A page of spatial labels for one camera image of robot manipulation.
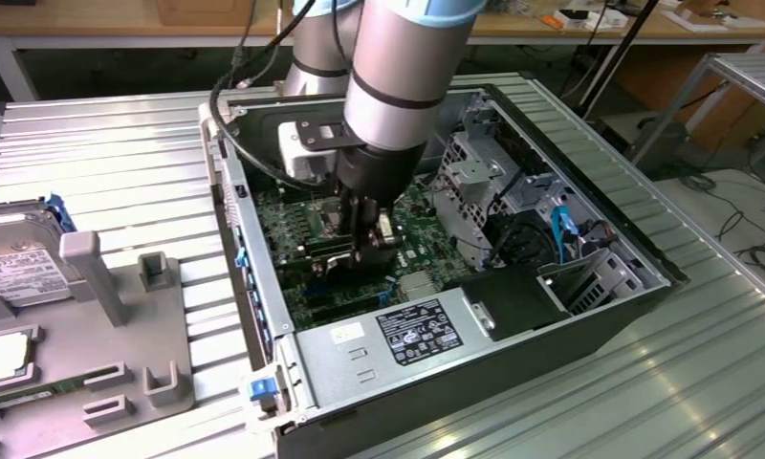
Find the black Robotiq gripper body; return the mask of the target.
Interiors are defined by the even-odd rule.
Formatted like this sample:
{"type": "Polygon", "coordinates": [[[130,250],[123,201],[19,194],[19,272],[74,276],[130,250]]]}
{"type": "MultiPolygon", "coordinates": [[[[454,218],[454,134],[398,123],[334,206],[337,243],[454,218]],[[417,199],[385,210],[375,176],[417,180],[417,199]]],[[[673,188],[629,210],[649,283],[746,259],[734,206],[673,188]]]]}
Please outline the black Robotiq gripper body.
{"type": "Polygon", "coordinates": [[[409,187],[425,149],[425,142],[402,150],[369,144],[342,148],[337,153],[337,179],[355,196],[390,208],[409,187]]]}

